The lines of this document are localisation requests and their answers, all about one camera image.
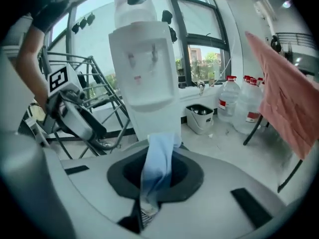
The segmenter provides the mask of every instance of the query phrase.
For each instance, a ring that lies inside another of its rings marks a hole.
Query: blue towel
[[[181,139],[175,133],[154,133],[149,135],[149,144],[141,174],[141,199],[157,206],[157,192],[170,186],[173,148],[180,147]]]

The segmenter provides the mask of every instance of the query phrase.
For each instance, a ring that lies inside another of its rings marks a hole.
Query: white wall
[[[260,18],[254,8],[253,0],[232,0],[229,2],[237,23],[240,42],[243,52],[244,75],[254,78],[263,78],[263,71],[258,60],[252,52],[251,46],[247,40],[245,32],[248,31],[261,40],[265,41],[265,35],[261,26]]]
[[[230,9],[227,0],[215,0],[220,11],[227,32],[232,75],[237,76],[237,83],[241,86],[243,79],[243,52],[240,42],[240,36],[234,15]]]

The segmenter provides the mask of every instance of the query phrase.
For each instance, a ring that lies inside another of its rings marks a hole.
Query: large plastic water jug
[[[257,80],[250,79],[250,83],[240,92],[232,119],[234,128],[244,134],[250,134],[260,114],[259,105],[263,99],[263,93],[257,86]]]
[[[240,87],[235,82],[236,76],[227,76],[227,82],[221,87],[218,97],[217,116],[220,120],[230,122],[234,115]]]

